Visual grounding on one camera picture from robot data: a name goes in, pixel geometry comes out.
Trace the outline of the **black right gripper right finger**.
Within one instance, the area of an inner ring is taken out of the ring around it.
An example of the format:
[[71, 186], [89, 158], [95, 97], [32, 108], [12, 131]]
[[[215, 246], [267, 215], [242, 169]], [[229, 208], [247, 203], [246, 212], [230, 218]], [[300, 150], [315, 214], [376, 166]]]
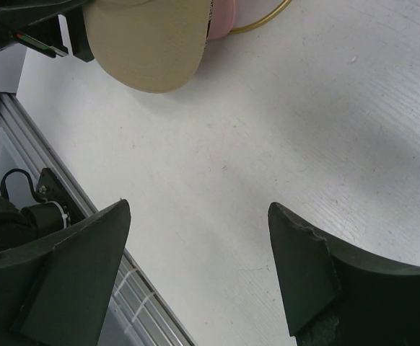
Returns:
[[298, 345], [420, 345], [419, 266], [360, 249], [280, 203], [268, 227]]

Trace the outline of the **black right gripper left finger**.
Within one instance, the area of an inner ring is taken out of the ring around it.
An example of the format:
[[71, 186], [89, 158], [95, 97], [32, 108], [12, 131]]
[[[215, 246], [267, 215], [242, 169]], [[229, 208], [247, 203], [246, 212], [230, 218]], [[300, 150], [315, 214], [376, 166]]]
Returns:
[[0, 345], [96, 345], [130, 222], [119, 200], [0, 252]]

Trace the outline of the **pink baseball cap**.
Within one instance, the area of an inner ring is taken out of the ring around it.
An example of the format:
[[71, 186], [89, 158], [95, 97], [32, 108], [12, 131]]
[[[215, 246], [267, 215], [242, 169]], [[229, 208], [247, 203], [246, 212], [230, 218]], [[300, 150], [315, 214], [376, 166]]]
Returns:
[[211, 19], [207, 38], [217, 40], [229, 34], [235, 23], [236, 1], [212, 1]]

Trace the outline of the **beige baseball cap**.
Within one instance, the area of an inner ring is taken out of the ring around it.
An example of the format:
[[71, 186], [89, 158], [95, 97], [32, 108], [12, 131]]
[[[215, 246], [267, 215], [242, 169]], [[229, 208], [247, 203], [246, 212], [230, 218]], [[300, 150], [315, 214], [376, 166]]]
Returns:
[[92, 1], [82, 9], [100, 67], [128, 87], [156, 94], [195, 74], [212, 10], [212, 1]]

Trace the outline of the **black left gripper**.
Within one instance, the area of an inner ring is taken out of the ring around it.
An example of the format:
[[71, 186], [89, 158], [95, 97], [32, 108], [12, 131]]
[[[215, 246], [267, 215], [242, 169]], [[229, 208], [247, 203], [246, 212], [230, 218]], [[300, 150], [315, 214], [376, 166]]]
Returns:
[[0, 1], [0, 52], [24, 45], [49, 58], [67, 56], [90, 62], [82, 7], [87, 1]]

